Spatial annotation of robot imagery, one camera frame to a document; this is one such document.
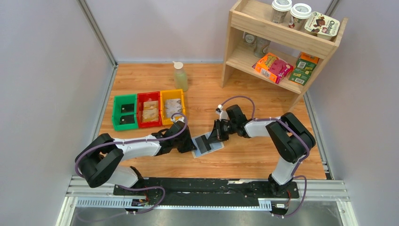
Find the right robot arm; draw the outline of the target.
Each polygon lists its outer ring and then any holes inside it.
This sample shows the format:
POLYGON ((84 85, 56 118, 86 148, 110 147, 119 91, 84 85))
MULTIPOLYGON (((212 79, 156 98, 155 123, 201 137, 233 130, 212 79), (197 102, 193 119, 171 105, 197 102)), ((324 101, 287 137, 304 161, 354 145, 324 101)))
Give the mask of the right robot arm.
POLYGON ((230 134, 244 138, 270 137, 279 155, 275 170, 269 175, 268 190, 274 197, 281 197, 287 191, 287 184, 294 178, 299 163, 316 145, 314 136, 291 112, 278 118, 247 119, 238 105, 226 110, 220 105, 220 116, 214 121, 211 133, 196 139, 207 151, 211 144, 227 141, 230 134))

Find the black credit card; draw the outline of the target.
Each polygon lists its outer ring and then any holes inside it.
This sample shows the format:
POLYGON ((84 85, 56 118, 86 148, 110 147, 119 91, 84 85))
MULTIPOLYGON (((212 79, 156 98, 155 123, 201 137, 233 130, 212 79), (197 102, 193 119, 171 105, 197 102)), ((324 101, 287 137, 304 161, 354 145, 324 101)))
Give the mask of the black credit card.
POLYGON ((221 143, 207 143, 207 138, 209 137, 210 133, 201 135, 200 137, 196 138, 197 146, 200 155, 207 154, 209 152, 215 151, 216 149, 220 148, 221 143))
POLYGON ((124 104, 121 105, 121 113, 130 113, 134 112, 136 109, 135 104, 124 104))

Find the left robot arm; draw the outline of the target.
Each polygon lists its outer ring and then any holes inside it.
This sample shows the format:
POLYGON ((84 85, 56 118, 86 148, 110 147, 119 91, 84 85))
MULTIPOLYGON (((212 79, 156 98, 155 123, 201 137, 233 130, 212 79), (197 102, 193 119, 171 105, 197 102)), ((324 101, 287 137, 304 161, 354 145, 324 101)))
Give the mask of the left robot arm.
POLYGON ((143 156, 159 156, 177 149, 180 153, 196 150, 189 127, 178 120, 169 129, 132 139, 112 138, 101 134, 76 158, 75 171, 89 187, 115 184, 126 187, 132 195, 140 194, 144 183, 134 167, 123 167, 120 162, 143 156))

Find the white credit card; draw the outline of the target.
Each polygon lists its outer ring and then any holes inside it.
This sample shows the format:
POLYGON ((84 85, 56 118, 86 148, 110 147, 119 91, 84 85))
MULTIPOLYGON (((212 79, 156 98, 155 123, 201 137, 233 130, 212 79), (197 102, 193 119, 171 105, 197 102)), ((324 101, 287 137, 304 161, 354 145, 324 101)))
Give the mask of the white credit card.
POLYGON ((166 113, 173 115, 174 113, 181 113, 183 106, 180 98, 167 99, 165 101, 166 113))

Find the gold credit card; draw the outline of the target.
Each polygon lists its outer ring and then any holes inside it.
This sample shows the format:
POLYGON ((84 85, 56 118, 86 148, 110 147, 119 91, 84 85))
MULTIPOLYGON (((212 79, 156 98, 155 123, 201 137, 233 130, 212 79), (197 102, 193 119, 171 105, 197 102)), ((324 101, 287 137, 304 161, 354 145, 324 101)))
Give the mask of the gold credit card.
POLYGON ((148 112, 148 111, 158 112, 159 102, 157 100, 143 102, 143 112, 148 112))

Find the beige card holder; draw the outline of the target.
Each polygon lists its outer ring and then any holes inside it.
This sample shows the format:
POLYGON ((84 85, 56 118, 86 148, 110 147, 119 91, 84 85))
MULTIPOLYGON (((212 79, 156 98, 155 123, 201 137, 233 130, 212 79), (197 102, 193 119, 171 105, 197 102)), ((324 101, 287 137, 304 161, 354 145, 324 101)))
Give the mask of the beige card holder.
POLYGON ((209 138, 211 132, 196 136, 192 138, 192 142, 195 146, 195 149, 192 151, 192 155, 194 158, 199 158, 208 153, 212 153, 214 151, 220 150, 224 148, 223 142, 215 142, 209 143, 207 139, 209 138))

